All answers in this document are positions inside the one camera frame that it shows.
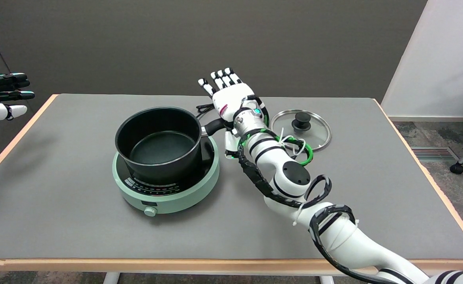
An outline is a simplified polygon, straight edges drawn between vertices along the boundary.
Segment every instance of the white wall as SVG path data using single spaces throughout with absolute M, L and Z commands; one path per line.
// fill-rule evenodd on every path
M 393 117 L 463 117 L 463 0 L 428 0 L 381 105 Z

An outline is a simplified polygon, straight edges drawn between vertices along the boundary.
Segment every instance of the pot lid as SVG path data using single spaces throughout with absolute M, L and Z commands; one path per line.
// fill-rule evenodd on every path
M 270 123 L 270 129 L 277 135 L 292 135 L 304 139 L 313 151 L 327 146 L 331 140 L 331 129 L 319 115 L 304 110 L 286 110 L 276 114 Z

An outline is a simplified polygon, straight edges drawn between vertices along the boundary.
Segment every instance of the saucepan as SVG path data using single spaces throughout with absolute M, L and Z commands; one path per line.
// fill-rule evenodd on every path
M 169 185 L 202 162 L 201 137 L 224 128 L 216 119 L 205 126 L 173 106 L 148 108 L 129 117 L 116 133 L 116 149 L 130 172 L 151 185 Z

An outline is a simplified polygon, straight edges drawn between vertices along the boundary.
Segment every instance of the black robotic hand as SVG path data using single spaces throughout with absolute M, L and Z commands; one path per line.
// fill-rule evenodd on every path
M 33 92 L 21 91 L 21 88 L 29 85 L 28 76 L 24 73 L 0 74 L 0 120 L 12 120 L 26 113 L 28 110 L 26 106 L 6 105 L 3 102 L 33 99 L 35 97 Z

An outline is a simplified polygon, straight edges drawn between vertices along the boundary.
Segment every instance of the robotic arm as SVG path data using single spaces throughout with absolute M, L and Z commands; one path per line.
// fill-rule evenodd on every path
M 244 173 L 262 192 L 271 210 L 308 230 L 314 245 L 330 264 L 350 277 L 372 284 L 463 283 L 463 272 L 458 271 L 429 278 L 408 260 L 367 237 L 358 228 L 349 207 L 322 202 L 331 191 L 331 180 L 324 175 L 312 180 L 304 168 L 312 160 L 309 145 L 272 132 L 263 102 L 231 68 L 212 72 L 211 77 L 218 92 L 206 79 L 200 79 L 199 85 L 211 97 L 220 117 L 233 123 L 233 129 L 225 134 L 226 153 L 238 158 Z M 294 160 L 287 153 L 286 144 L 298 146 L 298 153 L 305 152 L 307 160 L 301 163 Z M 267 181 L 262 172 L 271 170 L 275 174 Z M 312 189 L 322 181 L 324 191 L 309 199 Z M 354 271 L 370 266 L 377 268 L 376 275 Z
M 29 85 L 30 81 L 24 73 L 0 74 L 0 120 L 12 120 L 26 113 L 28 110 L 26 106 L 6 105 L 2 102 L 33 99 L 35 97 L 33 92 L 20 90 Z

